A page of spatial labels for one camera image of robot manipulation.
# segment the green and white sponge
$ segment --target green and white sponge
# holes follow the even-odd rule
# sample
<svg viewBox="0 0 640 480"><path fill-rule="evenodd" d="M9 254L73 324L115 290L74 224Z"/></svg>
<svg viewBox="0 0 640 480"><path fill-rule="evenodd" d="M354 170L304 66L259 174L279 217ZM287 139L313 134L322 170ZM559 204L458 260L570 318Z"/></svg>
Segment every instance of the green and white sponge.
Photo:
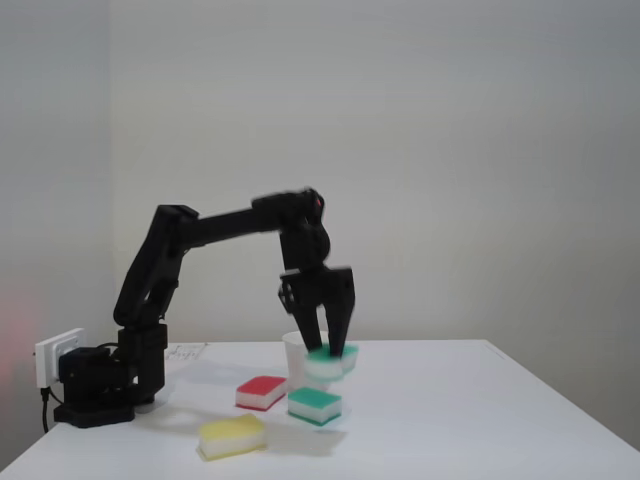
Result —
<svg viewBox="0 0 640 480"><path fill-rule="evenodd" d="M342 415L342 397L315 388L294 390L288 400L289 415L320 427Z"/></svg>
<svg viewBox="0 0 640 480"><path fill-rule="evenodd" d="M332 357L329 354L329 346L307 354L304 362L304 373L309 380L318 383L330 383L342 380L356 366L358 347L345 345L342 358Z"/></svg>

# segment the cup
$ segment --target cup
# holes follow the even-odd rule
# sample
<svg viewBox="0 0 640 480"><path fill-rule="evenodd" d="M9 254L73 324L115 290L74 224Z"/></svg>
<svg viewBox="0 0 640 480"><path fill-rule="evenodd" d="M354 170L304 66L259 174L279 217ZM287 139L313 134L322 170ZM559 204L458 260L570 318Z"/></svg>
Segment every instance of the cup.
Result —
<svg viewBox="0 0 640 480"><path fill-rule="evenodd" d="M323 344L329 343L329 333L320 332L320 338ZM285 352L287 353L287 367L289 368L289 380L287 386L289 391L297 390L302 387L315 388L325 391L329 388L329 384L312 382L307 379L304 373L304 359L307 356L307 347L302 340L302 334L299 331L289 332L282 336Z"/></svg>

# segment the electrical outlet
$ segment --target electrical outlet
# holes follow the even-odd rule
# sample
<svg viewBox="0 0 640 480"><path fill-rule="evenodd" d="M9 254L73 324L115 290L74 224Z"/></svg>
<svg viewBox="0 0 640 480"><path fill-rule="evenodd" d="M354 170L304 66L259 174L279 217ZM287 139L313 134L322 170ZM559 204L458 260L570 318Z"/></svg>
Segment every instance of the electrical outlet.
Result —
<svg viewBox="0 0 640 480"><path fill-rule="evenodd" d="M84 328L74 328L67 333L36 343L36 383L47 388L59 380L58 359L65 353L86 345Z"/></svg>

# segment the robotic arm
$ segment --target robotic arm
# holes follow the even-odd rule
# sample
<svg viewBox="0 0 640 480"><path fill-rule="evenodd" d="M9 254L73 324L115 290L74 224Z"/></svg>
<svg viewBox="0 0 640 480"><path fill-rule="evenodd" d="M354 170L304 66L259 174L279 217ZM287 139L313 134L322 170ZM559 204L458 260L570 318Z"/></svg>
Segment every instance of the robotic arm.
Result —
<svg viewBox="0 0 640 480"><path fill-rule="evenodd" d="M342 356L355 303L350 268L324 265L330 250L322 225L324 199L312 189L254 199L251 208L198 218L185 206L161 205L129 269L114 310L123 327L115 352L80 348L60 358L65 402L56 421L91 427L130 421L164 386L167 327L160 323L178 287L182 258L192 248L253 233L280 232L287 273L279 297L309 351L322 346L317 308L324 306L332 356Z"/></svg>

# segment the red and white sponge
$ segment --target red and white sponge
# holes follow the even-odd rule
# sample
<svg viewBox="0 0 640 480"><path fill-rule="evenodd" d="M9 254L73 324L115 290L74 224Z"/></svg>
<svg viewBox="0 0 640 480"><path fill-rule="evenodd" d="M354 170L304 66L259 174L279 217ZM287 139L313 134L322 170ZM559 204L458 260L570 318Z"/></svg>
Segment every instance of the red and white sponge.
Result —
<svg viewBox="0 0 640 480"><path fill-rule="evenodd" d="M287 393L287 379L282 377L255 377L236 390L236 406L267 411Z"/></svg>

